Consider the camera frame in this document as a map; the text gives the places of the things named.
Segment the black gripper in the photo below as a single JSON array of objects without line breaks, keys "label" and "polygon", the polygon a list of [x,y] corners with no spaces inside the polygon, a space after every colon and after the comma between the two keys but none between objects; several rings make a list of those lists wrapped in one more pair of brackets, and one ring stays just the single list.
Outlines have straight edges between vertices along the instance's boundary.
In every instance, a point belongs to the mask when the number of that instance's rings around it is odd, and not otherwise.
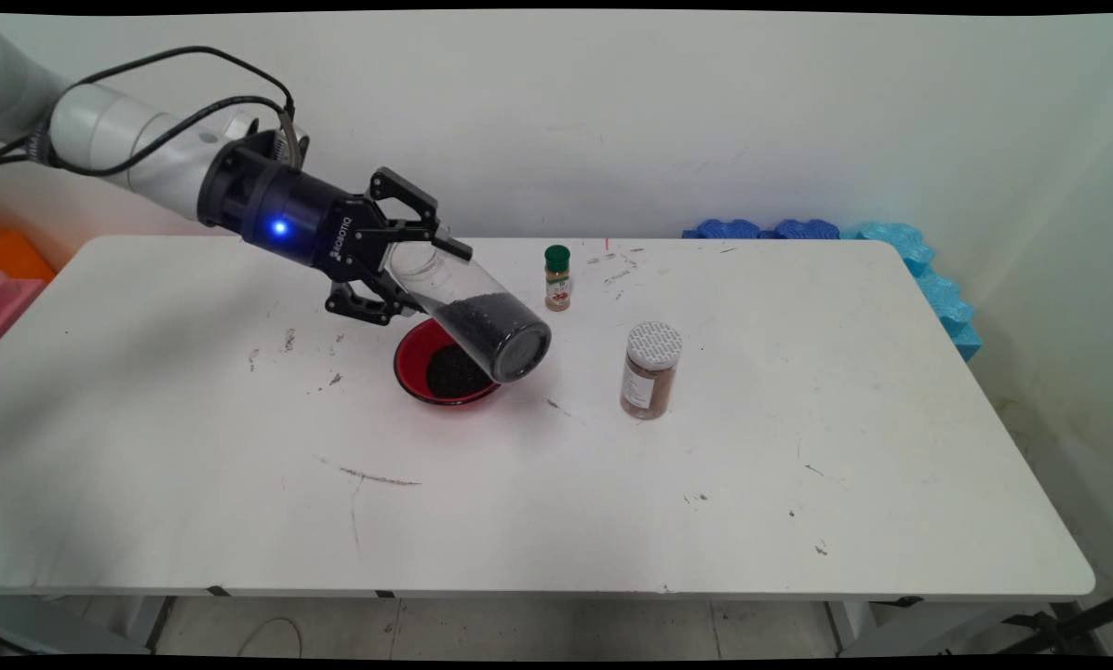
[{"label": "black gripper", "polygon": [[[439,204],[387,167],[375,170],[367,195],[348,194],[276,160],[275,132],[226,142],[211,158],[196,199],[196,220],[242,242],[318,270],[329,278],[326,311],[377,326],[426,314],[383,264],[396,243],[426,242],[462,262],[473,250],[437,217]],[[395,200],[416,220],[387,220],[374,201]],[[352,284],[375,294],[362,297]]]}]

